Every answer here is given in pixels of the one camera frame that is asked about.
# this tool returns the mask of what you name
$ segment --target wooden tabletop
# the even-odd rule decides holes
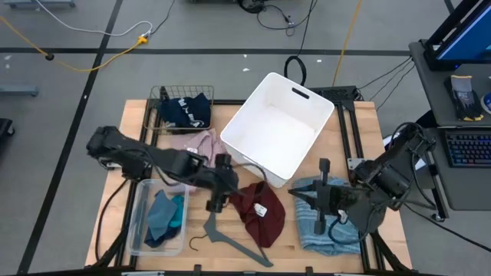
[[[123,117],[120,123],[120,131],[131,138],[139,139],[142,127],[143,116],[145,113],[145,100],[128,100],[124,108]],[[384,151],[381,131],[378,124],[377,114],[372,102],[357,102],[356,115],[358,128],[361,135],[361,143],[365,158],[376,158]],[[219,105],[214,106],[212,125],[217,133],[220,133],[225,125],[232,119],[240,106]],[[348,135],[350,136],[350,148],[353,156],[354,142],[349,125],[349,115],[345,113]],[[158,141],[159,148],[167,148],[168,142],[165,136],[160,136]],[[331,176],[347,178],[347,170],[344,161],[344,150],[339,127],[337,112],[334,112],[325,128],[308,152],[292,181],[307,177],[317,176],[318,161],[321,157],[331,160]],[[257,182],[259,179],[246,169],[238,169],[239,187],[248,186],[250,183]],[[101,199],[101,206],[107,201],[114,190],[123,182],[120,170],[108,173],[104,194]],[[199,251],[189,248],[188,241],[194,236],[204,235],[203,223],[208,219],[208,212],[205,210],[206,200],[210,192],[199,190],[193,193],[189,201],[188,226],[186,230],[186,245],[183,251],[176,257],[139,257],[137,269],[141,270],[162,270],[162,271],[192,271],[194,265],[202,265],[204,271],[277,271],[277,272],[302,272],[305,267],[311,266],[314,272],[362,272],[360,255],[340,255],[336,257],[326,257],[318,253],[304,251],[300,246],[295,219],[295,205],[291,195],[287,193],[291,185],[285,185],[280,189],[274,189],[276,195],[285,207],[285,227],[283,232],[275,241],[271,248],[264,251],[269,260],[274,264],[271,268],[265,268],[243,253],[235,250],[225,243],[212,244],[208,238],[195,239],[193,247]],[[101,231],[100,253],[110,246],[114,238],[120,232],[123,220],[124,209],[127,202],[129,185],[122,189],[112,200],[104,215]],[[217,228],[223,234],[235,239],[247,248],[259,252],[255,242],[245,230],[240,221],[239,214],[232,205],[223,209],[223,212],[216,216]],[[95,233],[97,225],[94,226],[91,246],[87,253],[86,264],[93,264]],[[379,228],[379,232],[386,241],[387,245],[407,267],[411,267],[409,251],[407,250],[406,238],[400,220],[399,212],[387,210],[384,223]],[[374,260],[373,246],[371,240],[367,238],[369,259],[371,267],[376,268]]]

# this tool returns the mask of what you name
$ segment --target cap label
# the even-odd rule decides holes
[[[263,206],[259,203],[254,204],[254,210],[255,210],[255,213],[258,214],[258,216],[260,216],[262,218],[264,218],[264,216],[266,215],[266,212],[268,211],[268,209],[265,206]]]

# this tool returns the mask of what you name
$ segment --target white plastic bin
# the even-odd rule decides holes
[[[280,188],[293,177],[333,110],[329,100],[270,73],[220,138],[237,163],[261,166],[268,181]],[[262,177],[258,169],[246,168]]]
[[[126,241],[127,250],[131,255],[176,256],[183,250],[186,240],[189,187],[184,184],[180,184],[180,186],[167,186],[160,179],[145,179],[138,183],[133,210],[131,211],[130,229]],[[164,241],[157,248],[151,248],[144,243],[148,229],[147,216],[155,200],[155,194],[161,189],[166,193],[168,199],[172,199],[176,195],[182,195],[184,197],[183,222],[181,231],[176,237]]]

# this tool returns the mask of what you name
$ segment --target concrete floor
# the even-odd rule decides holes
[[[60,6],[54,12],[62,20],[81,28],[105,29],[117,0],[78,1],[77,8]],[[339,50],[348,30],[356,0],[319,1],[312,12],[304,49]],[[293,21],[306,15],[307,1],[275,1]],[[123,0],[114,31],[129,28],[136,21],[156,24],[166,13],[170,1]],[[83,48],[96,53],[102,36],[70,31],[43,11],[11,10],[0,5],[5,16],[35,43],[46,48]],[[342,64],[337,85],[359,87],[389,71],[405,57],[394,51],[407,51],[407,45],[427,38],[448,16],[443,0],[370,0],[364,2],[349,44],[351,50],[384,50],[374,55],[348,55]],[[282,26],[274,11],[264,21]],[[139,27],[128,36],[111,38],[109,48],[127,48],[145,32]],[[87,84],[87,74],[67,71],[47,62],[39,54],[25,53],[27,45],[0,24],[0,83],[38,85],[38,97],[2,97],[0,117],[14,120],[16,135],[0,155],[0,274],[14,274],[38,217],[50,185],[61,149]],[[81,268],[91,240],[92,229],[106,173],[87,157],[85,144],[96,127],[118,125],[127,99],[148,97],[159,84],[213,85],[216,98],[246,99],[269,72],[282,72],[288,55],[240,51],[232,54],[203,54],[206,49],[296,49],[303,28],[293,37],[283,31],[270,31],[258,25],[255,16],[225,0],[176,0],[169,21],[148,45],[151,49],[194,49],[193,54],[129,54],[98,72],[78,128],[58,192],[48,216],[30,272]],[[105,54],[103,60],[112,54]],[[56,54],[56,58],[90,67],[95,54]],[[306,87],[331,86],[337,55],[305,55],[308,69]],[[300,72],[289,75],[299,81]],[[394,87],[389,84],[377,97],[380,104]],[[363,89],[370,98],[385,80]],[[403,121],[417,119],[429,109],[417,72],[411,71],[379,110],[384,135]],[[446,232],[401,211],[413,265],[434,274],[491,274],[487,253]],[[452,212],[444,225],[478,242],[487,243],[491,228],[489,212]]]

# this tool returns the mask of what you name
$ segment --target keyboard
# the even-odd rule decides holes
[[[444,130],[452,167],[491,167],[491,130]]]

